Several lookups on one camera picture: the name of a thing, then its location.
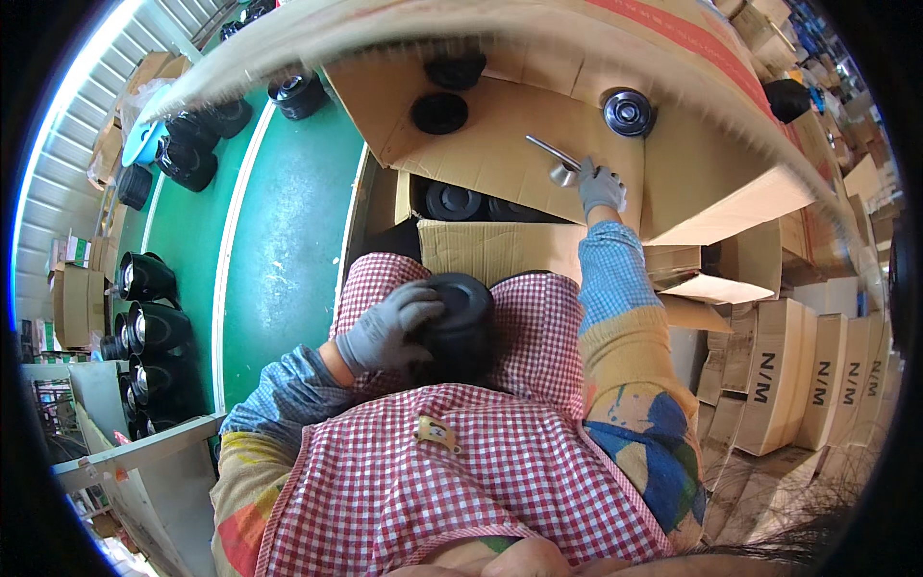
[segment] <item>box label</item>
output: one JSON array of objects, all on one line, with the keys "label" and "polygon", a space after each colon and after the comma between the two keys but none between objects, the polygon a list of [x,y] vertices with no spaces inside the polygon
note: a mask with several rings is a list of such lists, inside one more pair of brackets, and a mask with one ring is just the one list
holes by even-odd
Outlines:
[{"label": "box label", "polygon": [[768,372],[775,370],[775,366],[773,365],[774,359],[775,353],[762,354],[762,362],[760,363],[760,379],[762,379],[762,381],[757,381],[756,392],[753,393],[753,400],[757,403],[769,402],[769,397],[766,395],[772,388],[773,378],[768,374]]},{"label": "box label", "polygon": [[846,387],[846,390],[843,393],[843,404],[856,404],[856,390],[859,386],[857,380],[859,378],[859,370],[861,368],[861,363],[849,364],[849,374],[847,376],[846,382],[852,385],[852,387]]},{"label": "box label", "polygon": [[816,404],[818,406],[824,406],[824,400],[827,397],[827,390],[829,388],[829,383],[826,381],[830,377],[830,365],[831,361],[820,361],[818,362],[820,368],[817,371],[817,385],[814,387],[814,399],[811,401],[811,404]]}]

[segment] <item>metal rod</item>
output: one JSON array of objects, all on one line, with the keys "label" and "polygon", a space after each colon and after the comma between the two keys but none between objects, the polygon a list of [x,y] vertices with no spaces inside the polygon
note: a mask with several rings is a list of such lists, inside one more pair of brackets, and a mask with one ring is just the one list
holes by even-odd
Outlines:
[{"label": "metal rod", "polygon": [[558,160],[562,161],[563,163],[568,164],[574,172],[580,171],[580,163],[575,161],[573,157],[569,156],[568,154],[561,152],[560,150],[556,149],[550,144],[543,142],[542,140],[539,140],[538,138],[534,136],[526,135],[525,139],[528,140],[529,142],[532,142],[533,144],[538,145],[539,148],[544,149],[546,152],[551,153],[553,156],[555,156]]}]

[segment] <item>stacked cardboard boxes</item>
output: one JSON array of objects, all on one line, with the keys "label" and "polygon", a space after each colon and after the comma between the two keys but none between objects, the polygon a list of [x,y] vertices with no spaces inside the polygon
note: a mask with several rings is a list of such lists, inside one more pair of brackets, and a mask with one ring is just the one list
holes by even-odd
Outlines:
[{"label": "stacked cardboard boxes", "polygon": [[752,52],[754,69],[763,82],[775,80],[797,65],[795,47],[779,30],[790,13],[784,2],[755,0],[747,2],[731,18],[731,24]]},{"label": "stacked cardboard boxes", "polygon": [[[736,309],[731,324],[740,330],[745,311]],[[899,374],[882,313],[815,317],[789,299],[761,302],[755,311],[746,400],[724,391],[715,407],[700,403],[711,419],[707,431],[698,431],[704,485],[713,491],[705,534],[719,545],[758,540],[804,520],[798,512],[829,497],[826,487],[842,482],[859,490],[896,399]]]}]

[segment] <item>black rubber wheel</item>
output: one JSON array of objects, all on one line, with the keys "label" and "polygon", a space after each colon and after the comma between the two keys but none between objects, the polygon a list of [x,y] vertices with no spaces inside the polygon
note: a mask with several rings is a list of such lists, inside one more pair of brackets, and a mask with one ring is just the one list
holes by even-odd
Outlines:
[{"label": "black rubber wheel", "polygon": [[545,215],[540,210],[494,197],[487,200],[487,214],[491,221],[496,222],[542,222],[545,220]]},{"label": "black rubber wheel", "polygon": [[197,113],[181,112],[165,125],[173,140],[188,142],[197,150],[211,152],[218,144],[218,134],[211,129],[208,121]]},{"label": "black rubber wheel", "polygon": [[122,169],[115,183],[115,194],[119,202],[129,208],[141,210],[148,201],[153,175],[143,166],[132,164]]},{"label": "black rubber wheel", "polygon": [[458,94],[439,92],[422,96],[410,110],[414,126],[427,134],[455,132],[468,122],[468,103]]},{"label": "black rubber wheel", "polygon": [[437,221],[467,221],[484,204],[484,195],[461,186],[433,181],[426,190],[426,209]]},{"label": "black rubber wheel", "polygon": [[487,57],[483,54],[465,56],[440,56],[423,65],[429,81],[444,90],[468,90],[477,84],[477,80],[487,66]]},{"label": "black rubber wheel", "polygon": [[210,106],[200,114],[218,136],[233,138],[240,134],[253,118],[253,106],[245,100],[239,100],[221,106]]},{"label": "black rubber wheel", "polygon": [[609,128],[623,137],[646,137],[651,134],[657,112],[647,97],[630,88],[616,89],[605,100],[603,118]]},{"label": "black rubber wheel", "polygon": [[317,74],[310,78],[293,76],[272,82],[267,88],[272,103],[289,120],[308,118],[330,99]]},{"label": "black rubber wheel", "polygon": [[176,184],[201,192],[218,171],[218,157],[188,141],[161,137],[154,161]]},{"label": "black rubber wheel", "polygon": [[425,323],[412,336],[433,355],[430,378],[483,386],[496,350],[493,295],[477,279],[460,272],[431,276],[426,285],[446,305],[441,317]]}]

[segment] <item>blue object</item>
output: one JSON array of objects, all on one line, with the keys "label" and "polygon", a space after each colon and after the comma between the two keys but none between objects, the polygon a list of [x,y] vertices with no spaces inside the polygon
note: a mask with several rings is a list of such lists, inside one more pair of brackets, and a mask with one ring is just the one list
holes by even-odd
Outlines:
[{"label": "blue object", "polygon": [[[149,109],[157,106],[158,102],[170,91],[170,88],[170,86],[164,86],[154,92],[148,103],[141,109],[141,114],[138,115],[138,118],[143,116]],[[162,121],[153,124],[136,122],[131,127],[125,148],[122,150],[122,166],[131,166],[132,164],[146,166],[154,162],[154,156],[157,154],[157,141],[166,134],[168,134],[167,127]]]}]

